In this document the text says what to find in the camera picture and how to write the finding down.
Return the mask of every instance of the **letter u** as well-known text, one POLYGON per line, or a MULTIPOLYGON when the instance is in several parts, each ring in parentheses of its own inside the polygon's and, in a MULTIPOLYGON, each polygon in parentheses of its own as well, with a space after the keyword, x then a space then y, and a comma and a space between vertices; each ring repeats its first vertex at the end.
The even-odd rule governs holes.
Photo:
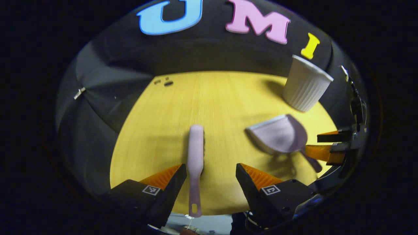
POLYGON ((138 12, 139 28, 144 34, 163 35, 179 32, 197 24, 202 18, 203 0, 179 0, 186 4, 186 13, 178 20, 163 21, 163 8, 170 1, 152 5, 138 12))

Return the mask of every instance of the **cup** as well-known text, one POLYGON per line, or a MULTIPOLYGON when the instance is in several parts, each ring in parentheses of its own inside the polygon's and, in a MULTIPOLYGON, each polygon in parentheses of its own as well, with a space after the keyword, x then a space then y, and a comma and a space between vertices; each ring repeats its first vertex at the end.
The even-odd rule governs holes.
POLYGON ((292 58, 283 98, 293 108, 306 112, 318 102, 334 79, 315 64, 296 55, 292 58))

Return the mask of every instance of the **black background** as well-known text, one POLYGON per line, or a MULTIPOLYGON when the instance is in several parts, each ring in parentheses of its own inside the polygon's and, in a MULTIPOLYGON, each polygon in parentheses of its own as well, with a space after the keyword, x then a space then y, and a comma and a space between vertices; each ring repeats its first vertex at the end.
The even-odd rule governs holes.
MULTIPOLYGON (((51 159, 59 78, 76 53, 108 25, 143 1, 16 1, 2 20, 5 55, 2 167, 6 234, 130 234, 122 218, 76 194, 51 159)), ((412 166, 415 128, 413 1, 280 1, 329 34, 363 74, 373 77, 383 106, 377 158, 329 202, 327 213, 305 221, 304 233, 413 234, 412 166)), ((288 227, 301 231, 298 227, 288 227)))

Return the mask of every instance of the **foam letter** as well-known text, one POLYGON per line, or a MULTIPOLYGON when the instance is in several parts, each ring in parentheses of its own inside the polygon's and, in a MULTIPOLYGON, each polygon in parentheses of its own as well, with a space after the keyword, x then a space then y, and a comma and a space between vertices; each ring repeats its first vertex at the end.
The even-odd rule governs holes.
POLYGON ((163 21, 163 8, 170 1, 164 1, 138 12, 139 28, 144 34, 163 35, 179 32, 197 24, 202 18, 203 0, 179 0, 186 4, 186 13, 178 20, 163 21))
POLYGON ((229 32, 248 33, 250 28, 245 24, 248 19, 255 34, 262 34, 271 26, 271 30, 265 33, 266 37, 280 44, 287 43, 287 24, 290 23, 288 18, 277 12, 270 12, 263 16, 252 2, 246 0, 229 1, 234 4, 234 18, 226 25, 229 32))
POLYGON ((320 44, 318 38, 315 37, 315 35, 308 33, 309 41, 305 48, 301 50, 302 56, 312 59, 314 57, 314 51, 316 49, 316 46, 320 44))

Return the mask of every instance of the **hanging hole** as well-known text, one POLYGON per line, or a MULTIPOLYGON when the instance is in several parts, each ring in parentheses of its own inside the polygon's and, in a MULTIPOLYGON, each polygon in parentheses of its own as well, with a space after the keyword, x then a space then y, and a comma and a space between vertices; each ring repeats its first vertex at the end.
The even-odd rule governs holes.
POLYGON ((194 214, 196 214, 196 213, 197 213, 197 204, 193 203, 193 204, 191 205, 191 212, 193 212, 194 214))
POLYGON ((168 86, 173 85, 173 83, 174 83, 173 81, 169 81, 169 82, 164 83, 164 86, 168 87, 168 86))

